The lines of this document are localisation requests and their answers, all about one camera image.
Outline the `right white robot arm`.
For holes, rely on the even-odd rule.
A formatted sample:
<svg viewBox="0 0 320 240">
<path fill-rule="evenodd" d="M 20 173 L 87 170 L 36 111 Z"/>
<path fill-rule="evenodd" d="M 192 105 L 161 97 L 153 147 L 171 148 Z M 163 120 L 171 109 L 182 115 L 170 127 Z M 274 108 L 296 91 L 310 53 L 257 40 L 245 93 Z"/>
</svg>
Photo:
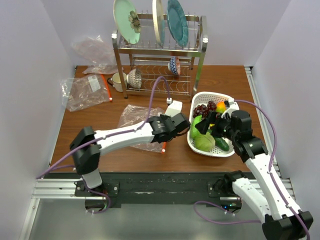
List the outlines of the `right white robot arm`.
<svg viewBox="0 0 320 240">
<path fill-rule="evenodd" d="M 231 114 L 210 111 L 195 125 L 201 134 L 231 141 L 235 153 L 250 169 L 260 189 L 241 171 L 225 174 L 217 188 L 227 196 L 238 195 L 257 215 L 268 240 L 310 239 L 309 229 L 314 221 L 309 211 L 302 211 L 288 193 L 273 166 L 262 140 L 253 135 L 252 119 L 248 112 L 235 110 Z"/>
</svg>

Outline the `green cabbage toy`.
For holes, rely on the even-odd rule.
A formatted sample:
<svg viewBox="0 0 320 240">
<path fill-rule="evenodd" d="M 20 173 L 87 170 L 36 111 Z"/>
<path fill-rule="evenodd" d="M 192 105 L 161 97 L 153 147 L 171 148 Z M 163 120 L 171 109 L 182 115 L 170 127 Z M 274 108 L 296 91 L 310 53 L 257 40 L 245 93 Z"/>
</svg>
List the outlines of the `green cabbage toy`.
<svg viewBox="0 0 320 240">
<path fill-rule="evenodd" d="M 194 139 L 194 145 L 197 150 L 210 152 L 216 146 L 216 141 L 214 137 L 207 132 L 206 134 L 199 134 L 196 136 Z"/>
</svg>

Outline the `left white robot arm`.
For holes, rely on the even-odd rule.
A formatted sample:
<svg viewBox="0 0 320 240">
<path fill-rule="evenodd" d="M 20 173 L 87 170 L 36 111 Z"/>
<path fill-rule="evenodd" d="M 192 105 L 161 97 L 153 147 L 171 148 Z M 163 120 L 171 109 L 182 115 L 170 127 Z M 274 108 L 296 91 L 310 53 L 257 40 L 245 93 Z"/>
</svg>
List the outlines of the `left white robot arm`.
<svg viewBox="0 0 320 240">
<path fill-rule="evenodd" d="M 69 149 L 86 191 L 99 196 L 104 190 L 98 169 L 100 156 L 133 145 L 169 142 L 186 134 L 190 127 L 190 121 L 181 112 L 174 116 L 151 116 L 137 124 L 111 130 L 94 131 L 88 126 L 79 132 Z"/>
</svg>

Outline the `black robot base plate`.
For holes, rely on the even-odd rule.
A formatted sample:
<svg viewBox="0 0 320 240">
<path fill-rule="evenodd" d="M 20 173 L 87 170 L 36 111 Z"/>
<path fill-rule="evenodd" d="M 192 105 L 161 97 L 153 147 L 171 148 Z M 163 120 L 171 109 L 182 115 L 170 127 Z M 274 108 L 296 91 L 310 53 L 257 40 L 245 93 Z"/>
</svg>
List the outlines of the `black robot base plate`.
<svg viewBox="0 0 320 240">
<path fill-rule="evenodd" d="M 107 203 L 98 193 L 111 199 L 111 207 L 124 204 L 192 205 L 197 201 L 212 202 L 235 211 L 242 207 L 241 199 L 232 193 L 219 192 L 215 184 L 224 173 L 215 172 L 129 172 L 102 173 L 102 185 L 94 192 L 76 181 L 75 196 L 85 198 L 85 207 L 101 208 Z"/>
</svg>

